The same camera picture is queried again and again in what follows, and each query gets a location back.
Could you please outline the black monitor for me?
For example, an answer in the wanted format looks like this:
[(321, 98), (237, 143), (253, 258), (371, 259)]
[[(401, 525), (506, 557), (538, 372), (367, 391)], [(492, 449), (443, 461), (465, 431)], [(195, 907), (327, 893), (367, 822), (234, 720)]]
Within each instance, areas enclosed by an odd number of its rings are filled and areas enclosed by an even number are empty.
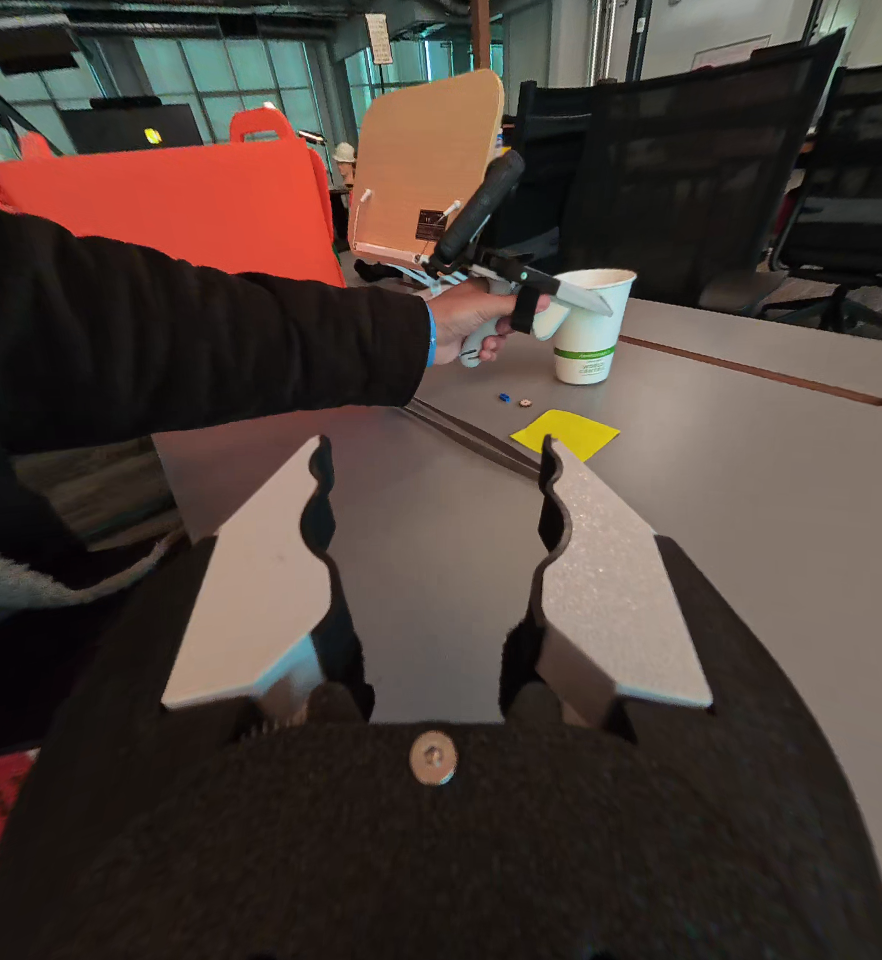
[(191, 107), (159, 97), (95, 98), (59, 114), (80, 155), (199, 147), (205, 144)]

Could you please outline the grey desk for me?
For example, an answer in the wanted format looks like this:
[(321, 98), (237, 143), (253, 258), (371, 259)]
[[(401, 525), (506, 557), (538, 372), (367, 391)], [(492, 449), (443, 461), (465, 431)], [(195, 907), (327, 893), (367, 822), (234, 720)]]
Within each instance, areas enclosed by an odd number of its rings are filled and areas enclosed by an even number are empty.
[[(605, 383), (553, 371), (547, 342), (511, 338), (494, 363), (430, 370), (419, 398), (503, 441), (551, 409), (620, 431), (590, 469), (683, 548), (802, 694), (882, 871), (882, 342), (633, 300)], [(543, 557), (535, 482), (395, 410), (155, 446), (198, 539), (317, 434), (375, 721), (495, 721), (501, 645)]]

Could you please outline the black mesh office chair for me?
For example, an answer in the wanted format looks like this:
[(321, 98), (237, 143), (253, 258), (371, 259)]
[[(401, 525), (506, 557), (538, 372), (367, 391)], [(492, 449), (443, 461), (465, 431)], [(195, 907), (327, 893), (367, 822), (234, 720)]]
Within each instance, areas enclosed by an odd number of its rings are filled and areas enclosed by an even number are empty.
[(596, 86), (559, 226), (562, 271), (626, 269), (636, 297), (687, 307), (754, 271), (845, 38)]
[(882, 289), (882, 65), (840, 68), (821, 113), (796, 203), (768, 265), (831, 294), (768, 302), (759, 318), (819, 330), (882, 331), (882, 313), (851, 299)]
[(554, 272), (559, 263), (560, 224), (591, 123), (593, 88), (552, 88), (525, 80), (511, 138), (523, 174), (502, 203), (494, 245), (529, 256), (533, 266)]

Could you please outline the person's dark jacket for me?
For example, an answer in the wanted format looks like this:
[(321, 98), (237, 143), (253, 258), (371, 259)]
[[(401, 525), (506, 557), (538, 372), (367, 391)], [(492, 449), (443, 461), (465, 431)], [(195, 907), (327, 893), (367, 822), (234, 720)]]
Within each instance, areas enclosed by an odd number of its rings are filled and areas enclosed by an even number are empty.
[(149, 438), (12, 457), (0, 446), (0, 753), (45, 738), (101, 635), (183, 526)]

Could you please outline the orange felt bag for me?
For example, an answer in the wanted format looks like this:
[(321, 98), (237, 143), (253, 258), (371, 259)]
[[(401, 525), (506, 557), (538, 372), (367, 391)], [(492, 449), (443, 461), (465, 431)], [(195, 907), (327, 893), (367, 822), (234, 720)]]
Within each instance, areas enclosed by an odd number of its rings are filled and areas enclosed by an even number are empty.
[(234, 115), (227, 143), (56, 157), (38, 133), (0, 162), (0, 209), (231, 274), (344, 288), (327, 169), (284, 114)]

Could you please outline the yellow sticky note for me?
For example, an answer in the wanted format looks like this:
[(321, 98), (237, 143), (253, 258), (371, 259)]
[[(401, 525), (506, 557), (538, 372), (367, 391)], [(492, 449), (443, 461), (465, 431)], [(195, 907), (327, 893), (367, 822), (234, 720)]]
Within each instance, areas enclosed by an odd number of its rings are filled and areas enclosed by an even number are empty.
[(588, 417), (561, 410), (548, 410), (528, 426), (510, 435), (510, 440), (541, 453), (546, 437), (554, 438), (585, 463), (613, 441), (620, 431)]

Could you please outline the person's left hand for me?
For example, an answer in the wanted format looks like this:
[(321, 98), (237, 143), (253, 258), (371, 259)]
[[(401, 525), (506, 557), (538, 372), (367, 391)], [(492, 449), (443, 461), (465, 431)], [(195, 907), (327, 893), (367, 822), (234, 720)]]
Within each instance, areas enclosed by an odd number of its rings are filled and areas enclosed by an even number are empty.
[(464, 342), (485, 324), (494, 323), (476, 355), (480, 363), (494, 362), (513, 334), (510, 318), (516, 294), (497, 294), (484, 278), (468, 279), (427, 302), (434, 323), (434, 348), (429, 366), (455, 363), (465, 350)]

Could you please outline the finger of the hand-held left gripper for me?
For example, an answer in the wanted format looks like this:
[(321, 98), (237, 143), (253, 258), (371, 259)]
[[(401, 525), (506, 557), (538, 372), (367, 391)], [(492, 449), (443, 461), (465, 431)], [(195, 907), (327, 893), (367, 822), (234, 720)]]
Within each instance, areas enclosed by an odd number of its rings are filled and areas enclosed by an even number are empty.
[(541, 293), (550, 297), (550, 304), (537, 311), (531, 323), (531, 336), (538, 341), (551, 339), (578, 311), (589, 317), (609, 318), (614, 315), (613, 308), (601, 294), (557, 277), (549, 277), (543, 282)]

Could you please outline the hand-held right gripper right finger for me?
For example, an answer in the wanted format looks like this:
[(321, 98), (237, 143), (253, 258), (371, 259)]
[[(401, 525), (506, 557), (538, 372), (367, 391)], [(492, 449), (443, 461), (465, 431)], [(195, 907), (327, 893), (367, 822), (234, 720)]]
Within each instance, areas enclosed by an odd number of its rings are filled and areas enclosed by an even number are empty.
[(710, 708), (712, 691), (649, 523), (550, 435), (538, 485), (545, 555), (503, 647), (502, 715), (537, 682), (588, 728), (609, 727), (627, 701)]

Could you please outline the metal tweezers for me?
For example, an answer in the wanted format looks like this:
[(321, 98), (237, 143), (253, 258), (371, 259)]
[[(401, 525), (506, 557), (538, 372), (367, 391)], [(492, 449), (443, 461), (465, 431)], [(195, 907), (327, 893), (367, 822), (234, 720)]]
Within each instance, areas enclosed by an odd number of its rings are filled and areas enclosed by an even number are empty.
[(497, 466), (535, 482), (539, 478), (540, 465), (537, 462), (514, 449), (506, 440), (497, 438), (471, 423), (447, 414), (416, 397), (402, 407), (401, 411)]

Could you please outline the wooden tablet stand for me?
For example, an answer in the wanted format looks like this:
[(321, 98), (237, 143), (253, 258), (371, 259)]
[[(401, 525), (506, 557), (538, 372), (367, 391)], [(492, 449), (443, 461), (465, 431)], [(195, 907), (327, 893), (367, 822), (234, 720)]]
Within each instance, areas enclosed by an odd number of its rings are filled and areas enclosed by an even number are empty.
[(503, 108), (502, 81), (491, 69), (376, 98), (357, 149), (352, 253), (421, 274), (483, 183)]

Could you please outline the white paper cup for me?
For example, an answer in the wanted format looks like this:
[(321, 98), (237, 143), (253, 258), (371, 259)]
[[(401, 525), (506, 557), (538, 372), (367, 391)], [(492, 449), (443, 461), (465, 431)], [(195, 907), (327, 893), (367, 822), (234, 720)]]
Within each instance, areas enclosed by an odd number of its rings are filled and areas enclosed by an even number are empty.
[(581, 307), (568, 310), (552, 338), (556, 378), (573, 386), (602, 383), (611, 371), (637, 274), (623, 269), (572, 270), (558, 274), (558, 279), (598, 294), (611, 313), (601, 315)]

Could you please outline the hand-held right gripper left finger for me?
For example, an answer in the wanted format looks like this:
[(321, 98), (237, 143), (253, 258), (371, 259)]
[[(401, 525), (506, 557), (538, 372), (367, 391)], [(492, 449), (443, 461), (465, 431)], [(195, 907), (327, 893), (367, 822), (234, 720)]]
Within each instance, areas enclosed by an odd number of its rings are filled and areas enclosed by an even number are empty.
[(328, 553), (334, 481), (330, 441), (312, 437), (202, 541), (211, 552), (161, 696), (167, 710), (244, 699), (287, 725), (336, 683), (370, 718), (375, 692)]

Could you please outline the person's left forearm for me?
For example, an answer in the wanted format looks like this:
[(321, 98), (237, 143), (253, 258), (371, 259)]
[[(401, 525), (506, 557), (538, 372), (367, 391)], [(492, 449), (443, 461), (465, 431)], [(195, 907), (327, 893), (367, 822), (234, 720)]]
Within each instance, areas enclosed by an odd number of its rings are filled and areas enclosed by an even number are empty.
[(402, 406), (429, 330), (409, 294), (229, 274), (0, 210), (0, 447), (12, 457)]

